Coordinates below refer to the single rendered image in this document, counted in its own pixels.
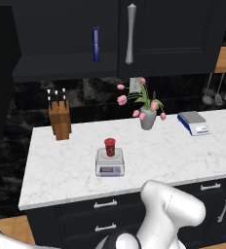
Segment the wooden knife block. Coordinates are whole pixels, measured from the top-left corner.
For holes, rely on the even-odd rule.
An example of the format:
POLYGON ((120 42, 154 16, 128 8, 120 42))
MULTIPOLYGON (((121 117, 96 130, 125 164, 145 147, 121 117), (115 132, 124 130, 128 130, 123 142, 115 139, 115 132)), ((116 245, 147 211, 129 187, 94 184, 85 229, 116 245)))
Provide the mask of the wooden knife block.
POLYGON ((49 105, 49 118, 56 140, 68 140, 71 134, 69 104, 67 100, 49 105))

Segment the white wall outlet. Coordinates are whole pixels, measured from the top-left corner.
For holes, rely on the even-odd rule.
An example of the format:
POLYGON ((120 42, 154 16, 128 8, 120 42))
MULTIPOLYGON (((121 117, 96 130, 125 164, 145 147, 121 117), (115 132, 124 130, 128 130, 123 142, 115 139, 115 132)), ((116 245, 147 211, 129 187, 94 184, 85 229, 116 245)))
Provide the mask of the white wall outlet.
POLYGON ((130 93, 141 92, 138 78, 130 78, 130 93))

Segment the hanging silver spatula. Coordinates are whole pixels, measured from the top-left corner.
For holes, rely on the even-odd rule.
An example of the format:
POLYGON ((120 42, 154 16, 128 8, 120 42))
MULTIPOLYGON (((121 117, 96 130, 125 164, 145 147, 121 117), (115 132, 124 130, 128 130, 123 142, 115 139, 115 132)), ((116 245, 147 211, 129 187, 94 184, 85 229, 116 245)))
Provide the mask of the hanging silver spatula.
POLYGON ((223 79, 224 79, 224 75, 225 75, 225 73, 222 73, 220 83, 219 83, 219 86, 218 86, 218 90, 217 90, 217 93, 216 93, 216 95, 214 97, 214 101, 215 101, 215 104, 217 106, 222 105, 222 97, 220 95, 220 88, 221 88, 221 85, 222 85, 222 82, 223 82, 223 79))

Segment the red yogurt cup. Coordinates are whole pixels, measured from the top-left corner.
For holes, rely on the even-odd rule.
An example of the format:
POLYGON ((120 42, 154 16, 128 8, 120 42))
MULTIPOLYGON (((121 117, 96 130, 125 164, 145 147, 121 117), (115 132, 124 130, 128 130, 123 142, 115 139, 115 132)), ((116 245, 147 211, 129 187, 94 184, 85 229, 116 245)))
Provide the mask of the red yogurt cup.
POLYGON ((104 140, 106 155, 108 157, 115 156, 115 143, 116 143, 116 140, 114 138, 106 138, 104 140))

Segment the black drawer front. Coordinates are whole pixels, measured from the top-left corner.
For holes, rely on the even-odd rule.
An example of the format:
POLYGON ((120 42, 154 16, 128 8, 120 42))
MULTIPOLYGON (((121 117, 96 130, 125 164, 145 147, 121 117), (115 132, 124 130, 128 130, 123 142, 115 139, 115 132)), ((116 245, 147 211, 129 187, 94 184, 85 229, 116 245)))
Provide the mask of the black drawer front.
POLYGON ((187 194, 198 197, 200 199, 207 197, 216 198, 217 196, 223 197, 226 196, 226 178, 180 185, 177 186, 177 188, 180 191, 183 191, 187 194), (208 191, 201 191, 200 189, 201 185, 211 186, 214 185, 215 183, 221 184, 220 189, 208 190, 208 191))
POLYGON ((66 215, 73 215, 73 214, 98 210, 98 209, 94 209, 94 204, 96 202, 105 203, 105 202, 110 202, 112 199, 115 199, 118 201, 118 204, 116 206, 108 206, 108 207, 103 207, 103 208, 98 208, 98 209, 102 210, 105 208, 122 207, 122 206, 141 203, 140 192, 137 192, 137 193, 132 193, 132 194, 125 194, 125 195, 119 195, 119 196, 108 196, 108 197, 103 197, 103 198, 88 199, 88 200, 58 205, 56 207, 56 214, 60 218, 66 215))
POLYGON ((140 224, 144 218, 145 210, 142 206, 133 206, 120 209, 109 209, 98 213, 91 213, 82 217, 66 220, 61 224, 64 235, 63 240, 86 234, 106 233, 107 231, 95 232, 96 226, 107 227, 112 223, 117 225, 117 229, 127 228, 140 224))

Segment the grey digital scale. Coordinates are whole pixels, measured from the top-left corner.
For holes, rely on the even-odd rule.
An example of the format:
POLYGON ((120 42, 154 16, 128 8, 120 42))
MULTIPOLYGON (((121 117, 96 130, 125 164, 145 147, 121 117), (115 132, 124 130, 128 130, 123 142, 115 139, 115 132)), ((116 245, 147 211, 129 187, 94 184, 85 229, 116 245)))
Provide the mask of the grey digital scale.
POLYGON ((123 150, 115 149, 115 155, 108 157, 105 148, 99 148, 95 156, 95 175, 98 177, 118 177, 125 175, 123 150))

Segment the black base cabinet door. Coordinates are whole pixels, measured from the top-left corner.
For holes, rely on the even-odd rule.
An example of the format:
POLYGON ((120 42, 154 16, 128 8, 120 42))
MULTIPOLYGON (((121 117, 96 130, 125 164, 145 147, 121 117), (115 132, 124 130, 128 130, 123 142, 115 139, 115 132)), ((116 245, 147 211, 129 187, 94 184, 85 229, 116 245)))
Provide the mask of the black base cabinet door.
POLYGON ((221 214, 225 205, 226 196, 217 201, 213 214, 210 217, 209 225, 205 235, 205 242, 209 245, 226 242, 226 212, 221 223, 217 223, 217 218, 221 214))

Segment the grey vase with pink flowers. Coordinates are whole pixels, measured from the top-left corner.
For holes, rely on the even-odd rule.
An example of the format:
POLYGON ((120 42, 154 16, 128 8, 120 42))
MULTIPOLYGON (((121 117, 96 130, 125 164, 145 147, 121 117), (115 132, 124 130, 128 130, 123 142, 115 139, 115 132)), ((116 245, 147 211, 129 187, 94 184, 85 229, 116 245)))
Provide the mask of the grey vase with pink flowers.
POLYGON ((156 98, 156 92, 153 92, 152 97, 149 97, 146 80, 143 77, 137 79, 137 84, 140 91, 133 91, 128 95, 122 94, 117 97, 117 102, 120 106, 126 105, 129 100, 133 100, 135 103, 142 103, 139 109, 135 109, 132 112, 132 116, 139 118, 142 129, 150 130, 157 118, 158 110, 161 110, 161 120, 164 121, 166 119, 164 104, 156 98))

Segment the black wall cabinet body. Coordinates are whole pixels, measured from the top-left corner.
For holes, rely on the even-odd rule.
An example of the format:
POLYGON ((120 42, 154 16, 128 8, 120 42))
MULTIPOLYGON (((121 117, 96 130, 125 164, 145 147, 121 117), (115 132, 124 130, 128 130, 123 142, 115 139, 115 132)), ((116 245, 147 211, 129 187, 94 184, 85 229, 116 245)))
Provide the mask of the black wall cabinet body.
POLYGON ((14 0, 18 82, 117 74, 118 0, 14 0), (99 62, 93 27, 99 27, 99 62))

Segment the blue box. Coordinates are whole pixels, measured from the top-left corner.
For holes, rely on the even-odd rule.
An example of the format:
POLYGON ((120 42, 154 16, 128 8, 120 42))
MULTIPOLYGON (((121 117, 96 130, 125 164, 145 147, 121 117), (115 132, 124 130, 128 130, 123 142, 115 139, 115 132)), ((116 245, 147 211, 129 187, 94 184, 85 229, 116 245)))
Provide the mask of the blue box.
POLYGON ((99 27, 93 27, 94 61, 99 62, 99 27))

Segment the hanging silver ladle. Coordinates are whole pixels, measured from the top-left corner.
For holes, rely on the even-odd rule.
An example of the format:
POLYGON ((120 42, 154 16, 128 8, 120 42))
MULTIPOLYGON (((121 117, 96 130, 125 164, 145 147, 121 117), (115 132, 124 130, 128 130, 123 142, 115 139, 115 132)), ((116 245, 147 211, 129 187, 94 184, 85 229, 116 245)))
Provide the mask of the hanging silver ladle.
POLYGON ((210 84, 210 81, 211 81, 211 77, 212 77, 212 74, 209 74, 209 78, 208 78, 208 82, 207 82, 208 83, 207 89, 206 89, 205 94, 202 97, 202 102, 205 105, 211 105, 213 103, 213 98, 207 94, 208 88, 209 88, 209 84, 210 84))

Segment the black closed cabinet door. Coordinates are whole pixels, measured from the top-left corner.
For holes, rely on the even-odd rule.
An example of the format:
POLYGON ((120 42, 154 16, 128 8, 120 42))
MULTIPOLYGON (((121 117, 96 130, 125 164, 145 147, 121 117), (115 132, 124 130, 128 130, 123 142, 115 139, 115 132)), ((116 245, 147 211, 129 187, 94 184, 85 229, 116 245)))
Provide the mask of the black closed cabinet door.
POLYGON ((120 0, 118 76, 206 74, 226 30, 226 0, 120 0), (128 5, 137 7, 133 63, 126 64, 128 5))

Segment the blue and white digital scale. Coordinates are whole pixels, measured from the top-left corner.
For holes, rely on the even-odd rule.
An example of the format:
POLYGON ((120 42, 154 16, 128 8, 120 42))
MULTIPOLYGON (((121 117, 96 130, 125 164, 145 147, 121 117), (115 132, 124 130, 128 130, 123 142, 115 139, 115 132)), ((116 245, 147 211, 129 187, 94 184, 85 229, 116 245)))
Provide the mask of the blue and white digital scale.
POLYGON ((197 111, 180 112, 177 119, 192 136, 210 134, 207 121, 197 111))

